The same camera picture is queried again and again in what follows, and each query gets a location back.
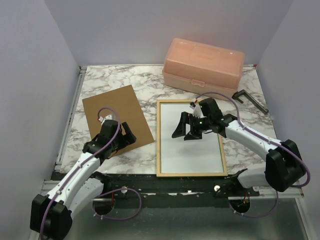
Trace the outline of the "glossy photo print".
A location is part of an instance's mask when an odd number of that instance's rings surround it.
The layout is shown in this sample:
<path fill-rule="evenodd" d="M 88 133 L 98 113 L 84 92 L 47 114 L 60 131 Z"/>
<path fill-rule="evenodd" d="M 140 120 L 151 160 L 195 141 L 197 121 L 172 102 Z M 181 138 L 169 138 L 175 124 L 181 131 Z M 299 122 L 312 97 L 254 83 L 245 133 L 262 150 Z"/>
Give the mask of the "glossy photo print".
<path fill-rule="evenodd" d="M 192 112 L 189 100 L 157 102 L 156 174 L 161 177 L 227 175 L 221 136 L 208 133 L 198 140 L 172 138 L 182 112 Z"/>

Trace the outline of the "brown frame backing board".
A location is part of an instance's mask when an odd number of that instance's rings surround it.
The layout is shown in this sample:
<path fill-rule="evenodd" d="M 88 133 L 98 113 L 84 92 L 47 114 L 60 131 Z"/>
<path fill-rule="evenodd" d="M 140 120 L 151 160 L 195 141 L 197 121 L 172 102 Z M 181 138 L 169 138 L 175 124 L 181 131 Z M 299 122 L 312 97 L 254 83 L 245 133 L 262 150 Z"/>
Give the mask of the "brown frame backing board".
<path fill-rule="evenodd" d="M 117 117 L 113 113 L 113 111 L 116 111 L 120 117 L 120 122 L 127 122 L 132 133 L 136 136 L 136 142 L 119 150 L 117 152 L 118 155 L 155 141 L 131 85 L 85 98 L 82 100 L 82 104 L 91 138 L 100 133 L 101 123 L 98 121 L 99 117 L 112 114 L 113 118 L 116 119 Z M 111 108 L 113 111 L 104 109 L 99 112 L 103 107 Z"/>

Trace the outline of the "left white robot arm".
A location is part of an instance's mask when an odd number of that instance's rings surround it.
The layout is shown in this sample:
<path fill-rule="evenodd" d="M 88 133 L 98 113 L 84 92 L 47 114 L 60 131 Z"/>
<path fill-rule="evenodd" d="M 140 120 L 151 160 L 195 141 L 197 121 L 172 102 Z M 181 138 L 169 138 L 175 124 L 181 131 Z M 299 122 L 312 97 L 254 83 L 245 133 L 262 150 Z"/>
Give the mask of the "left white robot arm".
<path fill-rule="evenodd" d="M 134 144 L 136 140 L 126 122 L 103 120 L 100 132 L 84 144 L 72 169 L 47 194 L 37 194 L 32 200 L 30 229 L 46 239 L 64 239 L 73 219 L 90 200 L 110 194 L 111 185 L 96 170 L 112 153 Z"/>

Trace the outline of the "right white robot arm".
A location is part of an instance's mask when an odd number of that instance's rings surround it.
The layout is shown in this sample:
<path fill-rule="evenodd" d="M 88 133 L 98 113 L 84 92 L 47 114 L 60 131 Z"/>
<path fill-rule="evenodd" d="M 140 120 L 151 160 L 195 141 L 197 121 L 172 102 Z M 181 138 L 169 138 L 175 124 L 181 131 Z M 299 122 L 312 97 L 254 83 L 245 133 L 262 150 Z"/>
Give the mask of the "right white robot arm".
<path fill-rule="evenodd" d="M 215 133 L 236 141 L 265 161 L 265 168 L 243 169 L 233 175 L 230 191 L 241 196 L 249 188 L 270 186 L 278 192 L 294 187 L 295 182 L 307 174 L 296 143 L 265 136 L 245 126 L 237 116 L 224 115 L 216 100 L 206 98 L 190 103 L 192 113 L 182 112 L 172 133 L 173 139 L 200 140 L 204 133 Z"/>

